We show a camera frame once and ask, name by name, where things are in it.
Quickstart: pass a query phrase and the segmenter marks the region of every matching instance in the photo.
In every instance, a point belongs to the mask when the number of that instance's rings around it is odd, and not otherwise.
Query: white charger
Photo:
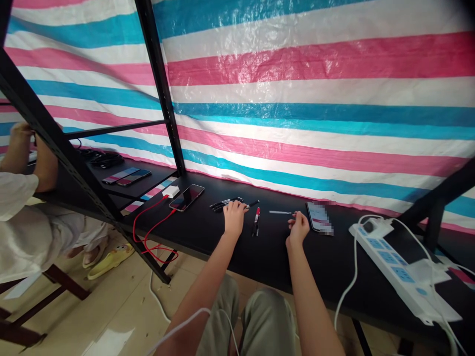
[[[175,198],[178,193],[180,193],[180,188],[173,185],[169,185],[162,191],[162,195],[168,195],[169,198]]]

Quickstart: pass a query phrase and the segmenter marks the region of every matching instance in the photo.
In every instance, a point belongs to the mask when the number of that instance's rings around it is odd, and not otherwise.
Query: red marker
[[[252,228],[252,236],[259,236],[259,215],[261,213],[261,208],[257,208],[256,217],[254,219],[254,227]]]

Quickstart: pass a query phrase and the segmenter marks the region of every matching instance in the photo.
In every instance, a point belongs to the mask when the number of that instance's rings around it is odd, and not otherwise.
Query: black metal shelf frame
[[[0,89],[30,126],[44,139],[45,143],[56,154],[71,176],[91,197],[104,214],[104,219],[113,224],[137,251],[143,252],[143,245],[141,243],[135,243],[131,234],[121,227],[119,222],[123,218],[122,214],[69,142],[69,140],[74,138],[164,124],[167,128],[168,137],[170,138],[177,173],[179,176],[185,173],[183,153],[178,136],[165,65],[160,49],[152,3],[150,0],[135,0],[135,3],[162,107],[163,120],[63,133],[3,49],[12,0],[0,2],[0,44],[2,44],[2,48],[0,49]],[[431,250],[434,250],[437,246],[445,206],[474,186],[475,158],[471,159],[464,167],[448,177],[426,196],[417,200],[414,205],[399,218],[409,227],[421,231],[417,224],[428,217],[427,229],[425,231],[425,244]],[[141,256],[164,283],[168,284],[170,282],[170,277],[165,274],[166,264],[164,268],[162,268],[150,254],[141,254]]]

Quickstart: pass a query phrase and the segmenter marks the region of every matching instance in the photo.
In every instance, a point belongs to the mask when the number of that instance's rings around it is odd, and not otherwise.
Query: person
[[[235,201],[224,208],[224,234],[180,303],[154,356],[224,356],[228,355],[229,347],[235,347],[234,340],[230,339],[229,324],[234,328],[237,322],[239,293],[236,282],[226,274],[226,269],[242,232],[247,211],[244,207],[245,204]],[[301,212],[293,216],[294,219],[288,221],[290,235],[285,245],[302,355],[344,355],[303,250],[303,240],[309,231],[308,220]],[[200,313],[185,326],[177,328],[200,308],[211,309],[211,314]],[[288,302],[275,290],[262,289],[254,293],[242,312],[241,320],[241,355],[295,355],[292,311]]]
[[[26,122],[16,123],[0,163],[0,283],[45,271],[59,255],[81,250],[90,267],[107,246],[106,223],[49,203],[26,205],[35,192],[53,190],[58,174],[56,156],[38,135],[35,169],[24,174],[32,135]]]

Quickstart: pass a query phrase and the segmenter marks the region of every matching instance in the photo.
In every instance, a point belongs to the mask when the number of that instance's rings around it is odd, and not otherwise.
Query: slipper
[[[99,278],[106,272],[109,272],[114,267],[120,265],[123,261],[129,258],[135,250],[131,244],[117,246],[107,254],[97,266],[91,269],[88,273],[88,280]]]
[[[94,261],[91,261],[90,263],[85,263],[84,258],[83,258],[83,268],[89,268],[94,266],[97,262],[100,261],[102,255],[104,254],[105,248],[109,245],[109,238],[103,238],[102,241],[99,243],[99,253],[95,257]]]

